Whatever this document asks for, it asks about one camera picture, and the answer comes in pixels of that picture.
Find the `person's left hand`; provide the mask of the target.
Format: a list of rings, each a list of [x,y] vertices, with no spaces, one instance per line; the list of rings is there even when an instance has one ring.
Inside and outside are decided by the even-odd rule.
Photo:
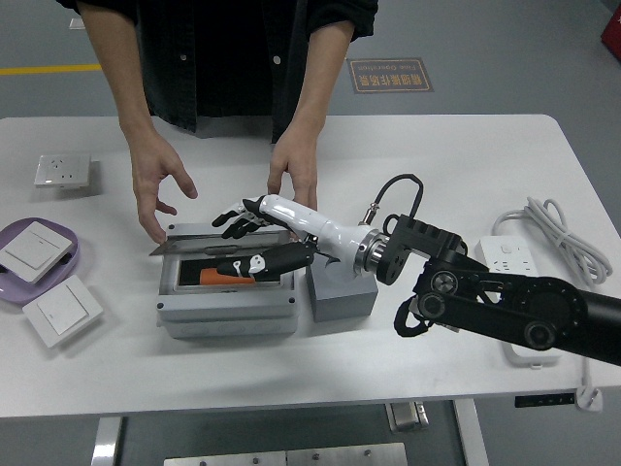
[[[278,139],[270,160],[267,179],[269,194],[279,194],[282,177],[290,176],[293,200],[313,210],[317,209],[317,135],[305,129],[289,127]]]

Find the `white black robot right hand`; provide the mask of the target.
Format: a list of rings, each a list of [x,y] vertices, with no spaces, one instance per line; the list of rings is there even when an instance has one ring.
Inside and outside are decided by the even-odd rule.
[[[245,198],[222,212],[212,226],[224,239],[240,239],[262,227],[278,225],[297,240],[251,256],[230,259],[217,266],[221,275],[261,281],[313,263],[318,253],[328,258],[328,275],[339,281],[369,276],[367,256],[379,238],[369,225],[345,226],[292,200],[275,194]]]

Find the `person's right hand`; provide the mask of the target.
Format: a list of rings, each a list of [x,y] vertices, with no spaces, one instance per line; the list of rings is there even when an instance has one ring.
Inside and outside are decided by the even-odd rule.
[[[180,191],[189,199],[196,199],[198,190],[176,150],[155,130],[127,134],[126,140],[130,150],[138,221],[151,240],[161,245],[166,240],[166,233],[157,220],[156,213],[172,216],[178,213],[173,206],[159,199],[161,182],[172,177]]]

